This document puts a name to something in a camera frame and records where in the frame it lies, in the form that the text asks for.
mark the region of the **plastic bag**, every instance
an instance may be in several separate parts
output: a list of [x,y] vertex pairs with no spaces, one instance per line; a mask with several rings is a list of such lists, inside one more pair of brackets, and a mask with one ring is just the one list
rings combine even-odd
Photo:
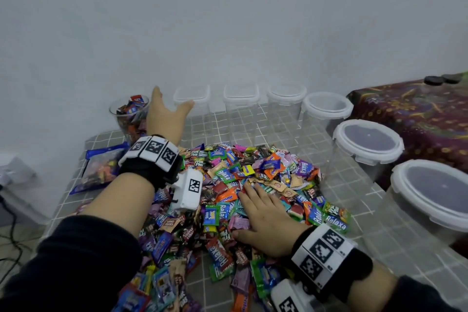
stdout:
[[70,195],[101,189],[112,182],[118,174],[118,161],[129,148],[124,142],[112,147],[86,151],[88,160],[82,177],[70,192]]

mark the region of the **white wall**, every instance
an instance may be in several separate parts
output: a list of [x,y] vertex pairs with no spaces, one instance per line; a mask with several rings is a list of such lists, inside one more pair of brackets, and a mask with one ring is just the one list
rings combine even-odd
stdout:
[[[117,97],[302,82],[346,94],[468,69],[468,0],[0,0],[0,150],[51,215]],[[215,109],[221,107],[219,100]]]

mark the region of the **patterned cloth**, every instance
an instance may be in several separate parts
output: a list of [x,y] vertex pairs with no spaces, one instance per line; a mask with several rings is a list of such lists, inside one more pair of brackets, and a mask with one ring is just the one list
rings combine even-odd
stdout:
[[393,166],[409,159],[438,161],[468,173],[468,72],[458,84],[423,80],[354,90],[351,119],[381,123],[396,131],[405,150],[377,183],[387,190]]

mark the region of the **hand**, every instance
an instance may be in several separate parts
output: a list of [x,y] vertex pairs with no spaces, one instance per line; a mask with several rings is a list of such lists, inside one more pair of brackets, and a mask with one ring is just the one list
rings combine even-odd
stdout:
[[247,194],[238,193],[252,230],[236,230],[232,236],[271,257],[290,255],[297,238],[309,226],[290,218],[278,197],[267,194],[258,183],[254,187],[245,183]]
[[164,136],[168,141],[178,145],[184,132],[185,119],[194,104],[191,100],[186,101],[180,104],[176,111],[170,111],[162,102],[159,86],[155,86],[146,117],[146,132],[148,135]]

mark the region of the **white lid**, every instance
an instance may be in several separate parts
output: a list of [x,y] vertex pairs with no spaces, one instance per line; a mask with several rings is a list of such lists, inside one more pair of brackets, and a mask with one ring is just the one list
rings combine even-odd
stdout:
[[333,132],[336,144],[356,162],[375,166],[396,161],[403,153],[403,139],[398,133],[377,122],[347,120]]
[[320,120],[347,119],[354,106],[345,96],[326,91],[309,94],[302,104],[307,113]]
[[275,101],[299,102],[306,96],[307,88],[302,84],[272,84],[267,89],[267,96]]
[[174,93],[174,102],[176,105],[187,100],[193,100],[196,104],[204,104],[210,101],[209,85],[184,85],[179,86]]
[[468,232],[468,174],[446,164],[411,159],[393,168],[392,188],[431,221]]
[[226,84],[224,86],[223,100],[225,103],[257,103],[260,99],[258,85],[239,86],[238,84]]

